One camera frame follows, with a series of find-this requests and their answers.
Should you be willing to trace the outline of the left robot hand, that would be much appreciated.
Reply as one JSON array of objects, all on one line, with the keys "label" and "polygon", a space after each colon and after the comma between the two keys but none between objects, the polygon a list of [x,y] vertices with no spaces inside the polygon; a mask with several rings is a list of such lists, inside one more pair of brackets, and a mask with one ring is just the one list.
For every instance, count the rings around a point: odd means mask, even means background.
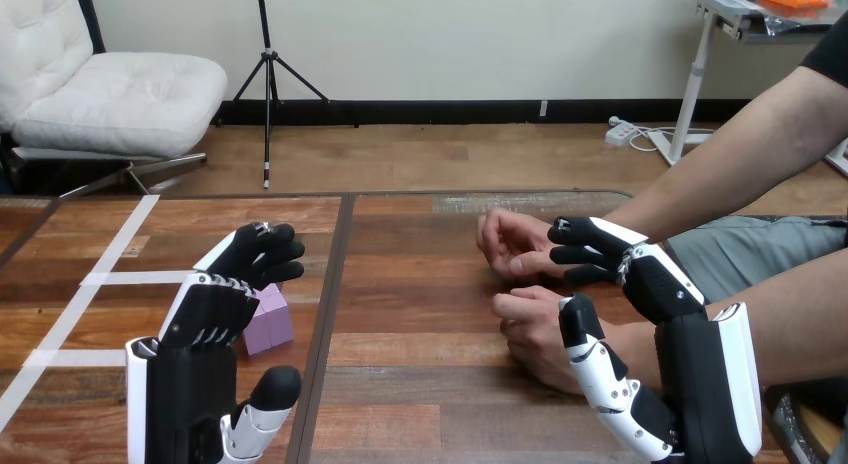
[{"label": "left robot hand", "polygon": [[194,264],[158,334],[126,343],[129,462],[262,457],[299,400],[301,373],[270,367],[239,401],[233,345],[259,307],[259,290],[302,276],[304,252],[288,223],[237,228]]}]

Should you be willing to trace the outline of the person's hand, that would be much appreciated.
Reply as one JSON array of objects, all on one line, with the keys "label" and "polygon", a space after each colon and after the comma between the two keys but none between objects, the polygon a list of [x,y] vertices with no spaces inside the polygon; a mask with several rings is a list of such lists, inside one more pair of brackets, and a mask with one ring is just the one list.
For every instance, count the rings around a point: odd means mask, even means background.
[{"label": "person's hand", "polygon": [[514,288],[493,298],[492,311],[514,360],[542,384],[580,395],[559,327],[561,296],[541,286]]},{"label": "person's hand", "polygon": [[548,239],[551,225],[527,214],[492,208],[476,224],[476,244],[491,269],[509,282],[561,279],[572,265],[554,263]]}]

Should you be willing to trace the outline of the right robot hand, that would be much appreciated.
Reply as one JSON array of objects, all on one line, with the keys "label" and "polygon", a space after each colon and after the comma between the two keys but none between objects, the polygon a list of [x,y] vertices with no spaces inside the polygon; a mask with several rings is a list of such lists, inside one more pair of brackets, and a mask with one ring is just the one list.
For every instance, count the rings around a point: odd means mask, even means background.
[{"label": "right robot hand", "polygon": [[631,378],[606,342],[591,299],[559,303],[559,327],[588,404],[622,443],[653,463],[749,463],[762,446],[760,386],[746,305],[715,316],[674,260],[638,232],[597,217],[559,217],[551,257],[573,283],[598,272],[655,327],[661,391]]}]

